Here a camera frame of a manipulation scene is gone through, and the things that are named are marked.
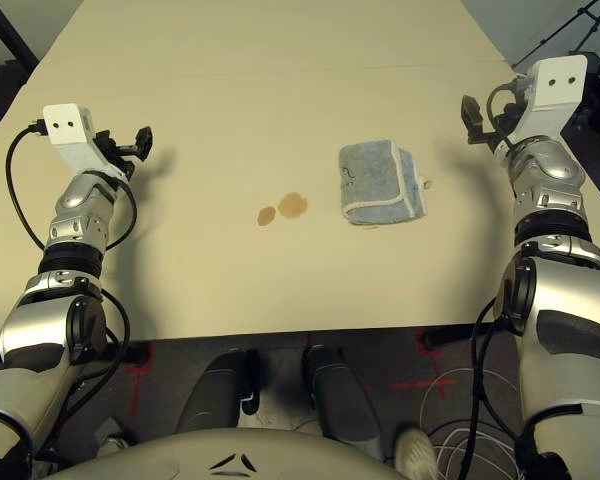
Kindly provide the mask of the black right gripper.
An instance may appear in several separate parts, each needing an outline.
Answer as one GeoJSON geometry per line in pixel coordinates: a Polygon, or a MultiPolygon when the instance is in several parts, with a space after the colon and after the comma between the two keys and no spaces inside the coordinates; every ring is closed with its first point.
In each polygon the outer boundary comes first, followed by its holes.
{"type": "Polygon", "coordinates": [[[494,116],[489,124],[494,128],[492,132],[483,131],[483,117],[477,100],[469,95],[464,95],[461,100],[461,119],[467,131],[469,144],[487,144],[490,148],[496,148],[502,141],[502,137],[494,126],[496,124],[502,133],[510,135],[518,125],[525,109],[526,102],[518,94],[515,95],[514,103],[507,103],[500,115],[494,116]]]}

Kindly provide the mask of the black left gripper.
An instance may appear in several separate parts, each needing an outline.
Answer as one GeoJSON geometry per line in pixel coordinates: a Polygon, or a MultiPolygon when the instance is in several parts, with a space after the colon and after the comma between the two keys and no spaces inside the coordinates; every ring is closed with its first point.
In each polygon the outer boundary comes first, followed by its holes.
{"type": "Polygon", "coordinates": [[[132,176],[135,166],[126,157],[135,156],[139,160],[146,160],[153,146],[153,133],[149,126],[138,130],[134,145],[118,146],[110,131],[104,130],[96,133],[96,146],[105,159],[125,176],[132,176]]]}

